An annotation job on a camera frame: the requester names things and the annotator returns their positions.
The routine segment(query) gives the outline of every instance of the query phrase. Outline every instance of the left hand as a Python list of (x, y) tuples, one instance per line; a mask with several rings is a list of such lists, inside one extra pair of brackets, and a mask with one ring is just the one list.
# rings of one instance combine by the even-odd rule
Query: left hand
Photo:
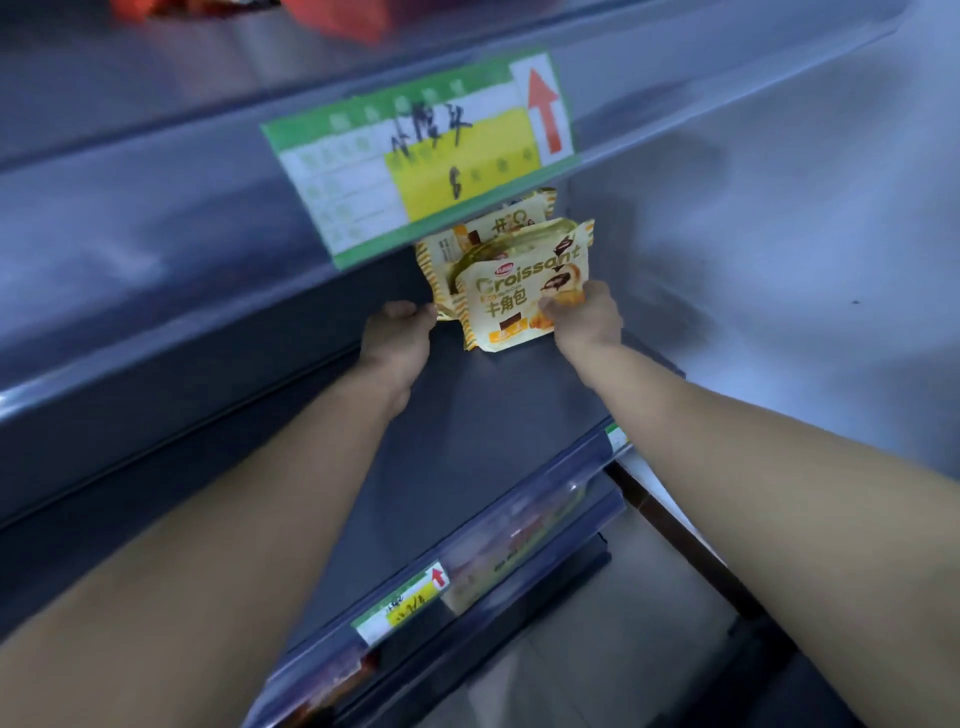
[(410, 387), (430, 354), (430, 331), (437, 324), (437, 307), (417, 308), (409, 301), (389, 301), (367, 319), (357, 367), (389, 388), (392, 414), (398, 415), (410, 400)]

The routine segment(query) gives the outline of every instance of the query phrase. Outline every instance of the gray shelf surface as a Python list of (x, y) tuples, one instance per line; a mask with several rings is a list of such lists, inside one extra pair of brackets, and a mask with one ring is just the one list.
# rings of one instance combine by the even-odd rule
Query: gray shelf surface
[(0, 36), (0, 421), (340, 275), (265, 121), (545, 49), (585, 166), (891, 32), (905, 2), (480, 3), (376, 48), (281, 11), (22, 10)]
[[(438, 325), (294, 646), (470, 521), (607, 417), (552, 337), (464, 352)], [(259, 445), (349, 364), (344, 357), (0, 530), (0, 633)]]

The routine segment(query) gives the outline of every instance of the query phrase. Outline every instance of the croissant package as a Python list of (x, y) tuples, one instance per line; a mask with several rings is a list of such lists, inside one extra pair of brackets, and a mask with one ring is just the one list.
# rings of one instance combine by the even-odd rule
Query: croissant package
[(553, 331), (540, 299), (584, 300), (593, 221), (559, 219), (496, 236), (473, 247), (450, 270), (464, 348), (499, 352)]

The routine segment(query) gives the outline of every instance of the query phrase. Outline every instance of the red arrow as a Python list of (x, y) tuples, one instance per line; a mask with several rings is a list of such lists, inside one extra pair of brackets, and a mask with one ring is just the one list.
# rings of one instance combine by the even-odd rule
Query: red arrow
[(538, 109), (540, 111), (543, 130), (546, 132), (546, 143), (552, 155), (557, 154), (564, 147), (564, 144), (560, 141), (560, 131), (557, 129), (557, 118), (553, 115), (553, 109), (550, 108), (550, 104), (559, 98), (560, 96), (546, 84), (537, 70), (531, 68), (530, 100), (527, 102), (527, 109)]

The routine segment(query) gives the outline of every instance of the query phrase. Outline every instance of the red package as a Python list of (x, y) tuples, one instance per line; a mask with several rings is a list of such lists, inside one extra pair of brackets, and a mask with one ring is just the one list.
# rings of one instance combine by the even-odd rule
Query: red package
[(299, 23), (332, 36), (376, 43), (394, 28), (464, 0), (282, 0)]

